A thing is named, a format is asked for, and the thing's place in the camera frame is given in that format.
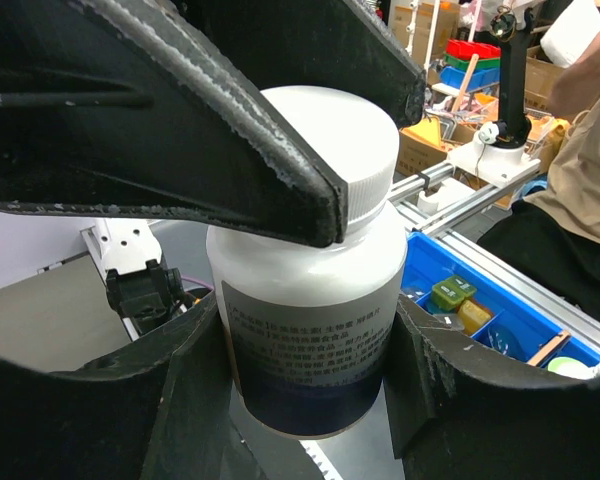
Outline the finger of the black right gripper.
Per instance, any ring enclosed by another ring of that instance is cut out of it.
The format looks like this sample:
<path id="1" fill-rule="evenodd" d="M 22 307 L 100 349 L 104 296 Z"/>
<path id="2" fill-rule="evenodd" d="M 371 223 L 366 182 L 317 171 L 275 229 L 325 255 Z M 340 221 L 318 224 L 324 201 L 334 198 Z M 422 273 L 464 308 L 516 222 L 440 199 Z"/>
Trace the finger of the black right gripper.
<path id="1" fill-rule="evenodd" d="M 0 1 L 0 211 L 192 220 L 323 248 L 347 187 L 154 1 Z"/>
<path id="2" fill-rule="evenodd" d="M 259 89 L 363 97 L 400 127 L 422 118 L 425 73 L 362 1 L 182 1 L 180 14 Z"/>

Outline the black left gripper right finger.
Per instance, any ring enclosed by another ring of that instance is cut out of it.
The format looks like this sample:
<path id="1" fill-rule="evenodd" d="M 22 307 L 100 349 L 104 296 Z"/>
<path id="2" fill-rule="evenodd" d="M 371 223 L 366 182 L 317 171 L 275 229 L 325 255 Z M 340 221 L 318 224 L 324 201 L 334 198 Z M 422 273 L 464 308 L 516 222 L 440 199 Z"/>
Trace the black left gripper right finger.
<path id="1" fill-rule="evenodd" d="M 384 388 L 393 453 L 408 479 L 600 479 L 600 377 L 513 360 L 405 295 Z"/>

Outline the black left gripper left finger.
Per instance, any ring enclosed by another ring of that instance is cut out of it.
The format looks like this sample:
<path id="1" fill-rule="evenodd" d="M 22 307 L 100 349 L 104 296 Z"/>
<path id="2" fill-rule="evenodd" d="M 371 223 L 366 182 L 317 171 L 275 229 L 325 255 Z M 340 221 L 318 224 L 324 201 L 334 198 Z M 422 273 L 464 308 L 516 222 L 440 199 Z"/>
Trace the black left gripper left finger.
<path id="1" fill-rule="evenodd" d="M 216 479 L 230 397 L 213 295 L 75 371 L 0 358 L 0 479 Z"/>

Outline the white bottle cap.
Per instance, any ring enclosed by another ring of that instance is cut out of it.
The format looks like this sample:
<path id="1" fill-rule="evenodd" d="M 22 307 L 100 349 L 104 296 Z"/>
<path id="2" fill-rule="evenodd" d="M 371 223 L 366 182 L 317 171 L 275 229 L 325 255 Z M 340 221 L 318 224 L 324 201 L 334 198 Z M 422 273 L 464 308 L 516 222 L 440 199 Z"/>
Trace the white bottle cap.
<path id="1" fill-rule="evenodd" d="M 347 184 L 347 229 L 383 208 L 399 153 L 399 131 L 372 102 L 336 89 L 284 86 L 261 94 Z"/>

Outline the white pill bottle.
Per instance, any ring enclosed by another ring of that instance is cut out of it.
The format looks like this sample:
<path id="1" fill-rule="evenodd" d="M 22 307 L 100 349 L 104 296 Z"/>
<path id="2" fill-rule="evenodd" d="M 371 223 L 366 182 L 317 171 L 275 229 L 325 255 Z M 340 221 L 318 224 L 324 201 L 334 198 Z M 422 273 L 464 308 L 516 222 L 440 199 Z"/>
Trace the white pill bottle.
<path id="1" fill-rule="evenodd" d="M 406 260 L 397 210 L 325 249 L 220 227 L 206 247 L 248 412 L 294 438 L 360 420 L 379 392 Z"/>

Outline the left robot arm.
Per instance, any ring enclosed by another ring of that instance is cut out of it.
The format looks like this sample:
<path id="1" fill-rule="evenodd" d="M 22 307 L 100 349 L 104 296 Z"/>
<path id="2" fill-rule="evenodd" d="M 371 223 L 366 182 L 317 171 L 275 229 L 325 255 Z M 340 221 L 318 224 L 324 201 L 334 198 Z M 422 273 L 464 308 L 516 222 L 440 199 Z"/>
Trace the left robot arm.
<path id="1" fill-rule="evenodd" d="M 212 295 L 191 305 L 142 221 L 96 227 L 113 310 L 140 339 L 73 372 L 0 358 L 0 479 L 262 479 L 229 414 Z M 384 369 L 409 479 L 600 479 L 600 365 L 524 365 L 401 296 Z"/>

